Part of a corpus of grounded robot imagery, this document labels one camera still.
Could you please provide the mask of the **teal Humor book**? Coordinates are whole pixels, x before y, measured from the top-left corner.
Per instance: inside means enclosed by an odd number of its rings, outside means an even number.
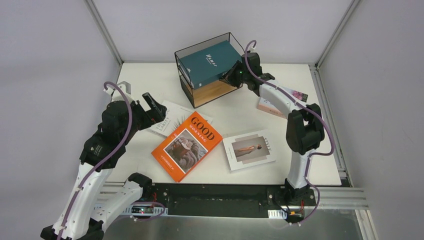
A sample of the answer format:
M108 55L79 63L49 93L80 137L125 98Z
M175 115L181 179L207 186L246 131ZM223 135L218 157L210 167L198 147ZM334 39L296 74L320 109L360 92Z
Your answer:
M224 40L206 48L195 46L176 52L177 62L189 85L197 90L221 78L241 55Z

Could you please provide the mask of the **orange Good Morning book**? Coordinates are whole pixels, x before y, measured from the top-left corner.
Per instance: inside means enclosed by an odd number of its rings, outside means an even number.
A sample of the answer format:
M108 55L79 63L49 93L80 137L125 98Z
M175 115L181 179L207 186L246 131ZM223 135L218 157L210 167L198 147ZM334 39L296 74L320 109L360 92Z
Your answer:
M198 112L193 112L152 152L153 158L176 182L181 182L223 137Z

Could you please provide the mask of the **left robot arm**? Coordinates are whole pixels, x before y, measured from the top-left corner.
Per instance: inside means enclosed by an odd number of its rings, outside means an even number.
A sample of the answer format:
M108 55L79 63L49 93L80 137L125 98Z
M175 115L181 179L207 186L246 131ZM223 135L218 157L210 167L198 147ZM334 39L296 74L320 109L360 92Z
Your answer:
M149 110L144 110L128 94L114 98L106 106L96 132L83 145L73 193L59 219L42 229L42 239L101 240L110 224L131 203L144 203L152 198L152 179L135 172L102 208L95 209L101 188L132 137L166 118L164 105L148 92L142 97Z

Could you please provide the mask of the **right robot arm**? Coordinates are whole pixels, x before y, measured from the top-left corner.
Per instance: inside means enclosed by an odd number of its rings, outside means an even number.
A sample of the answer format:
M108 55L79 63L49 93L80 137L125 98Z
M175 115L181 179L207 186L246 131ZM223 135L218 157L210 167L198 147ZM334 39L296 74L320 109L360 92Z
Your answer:
M250 91L269 101L287 120L285 139L292 151L289 174L284 181L282 197L290 205L303 200L311 185L308 173L311 156L325 139L321 108L317 104L302 105L279 86L275 77L262 71L260 57L247 51L221 81L236 88L246 85Z

